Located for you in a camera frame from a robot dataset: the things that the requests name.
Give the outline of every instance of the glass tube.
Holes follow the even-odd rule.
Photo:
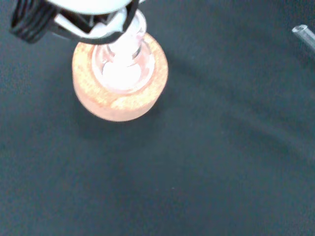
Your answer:
[[[147,23],[137,10],[126,32],[114,43],[97,45],[92,70],[98,82],[114,93],[132,93],[150,80],[155,59],[144,41]]]
[[[315,53],[315,34],[306,25],[296,26],[292,32]]]

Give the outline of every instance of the glass bottle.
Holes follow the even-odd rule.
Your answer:
[[[150,80],[155,59],[143,39],[146,29],[146,19],[137,10],[130,26],[116,42],[95,46],[92,70],[107,90],[128,94],[140,90]]]

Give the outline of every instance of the dark green fabric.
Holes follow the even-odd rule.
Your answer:
[[[111,123],[74,94],[75,43],[17,40],[1,1],[0,235],[315,235],[314,61],[291,33],[314,1],[296,2],[147,0],[169,81]]]

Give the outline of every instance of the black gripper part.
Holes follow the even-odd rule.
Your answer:
[[[27,43],[35,43],[48,31],[58,12],[44,0],[16,0],[10,32]]]

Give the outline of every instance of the orange cork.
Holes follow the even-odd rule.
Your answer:
[[[92,70],[95,46],[77,45],[72,60],[73,86],[79,101],[88,111],[105,120],[128,121],[144,115],[154,106],[167,82],[168,63],[162,47],[152,36],[146,33],[143,39],[154,56],[154,70],[140,90],[128,94],[115,93],[103,87]]]

